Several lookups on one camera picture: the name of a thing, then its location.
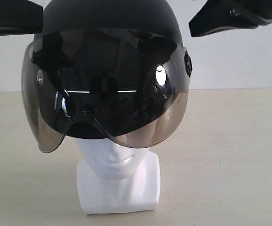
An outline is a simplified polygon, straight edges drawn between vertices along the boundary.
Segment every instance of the beige tabletop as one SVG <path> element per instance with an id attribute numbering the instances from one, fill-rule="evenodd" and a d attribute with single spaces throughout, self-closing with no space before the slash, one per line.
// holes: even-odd
<path id="1" fill-rule="evenodd" d="M 272 226 L 272 89 L 193 90 L 179 129 L 152 148 L 155 211 L 87 216 L 74 139 L 42 154 L 20 93 L 0 93 L 0 226 Z"/>

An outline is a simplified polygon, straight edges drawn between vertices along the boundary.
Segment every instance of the mannequin chin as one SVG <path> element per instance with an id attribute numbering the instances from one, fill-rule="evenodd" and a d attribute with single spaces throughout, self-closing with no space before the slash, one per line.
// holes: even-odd
<path id="1" fill-rule="evenodd" d="M 106 180 L 122 180 L 133 175 L 148 148 L 128 148 L 109 139 L 77 139 L 83 157 L 90 168 Z"/>

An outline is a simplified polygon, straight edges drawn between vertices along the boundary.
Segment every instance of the white wall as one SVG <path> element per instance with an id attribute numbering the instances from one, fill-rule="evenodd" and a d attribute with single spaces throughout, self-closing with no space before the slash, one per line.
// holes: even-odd
<path id="1" fill-rule="evenodd" d="M 46 6 L 49 0 L 34 0 Z M 272 87 L 272 25 L 192 38 L 188 22 L 206 0 L 168 0 L 192 57 L 192 89 Z M 32 35 L 0 37 L 0 91 L 21 90 L 25 47 Z"/>

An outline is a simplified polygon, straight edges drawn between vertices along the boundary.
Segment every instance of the mannequin head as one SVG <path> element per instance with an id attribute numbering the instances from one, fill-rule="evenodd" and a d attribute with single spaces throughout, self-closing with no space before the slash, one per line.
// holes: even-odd
<path id="1" fill-rule="evenodd" d="M 121 180 L 133 175 L 148 148 L 120 146 L 110 139 L 76 139 L 90 168 L 102 179 Z"/>

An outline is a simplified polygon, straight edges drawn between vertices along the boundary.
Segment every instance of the white mannequin head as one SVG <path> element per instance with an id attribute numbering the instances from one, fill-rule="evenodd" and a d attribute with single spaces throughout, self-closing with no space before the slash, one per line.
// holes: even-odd
<path id="1" fill-rule="evenodd" d="M 128 148 L 110 139 L 76 139 L 90 168 L 101 178 L 121 180 L 133 175 L 148 148 Z"/>

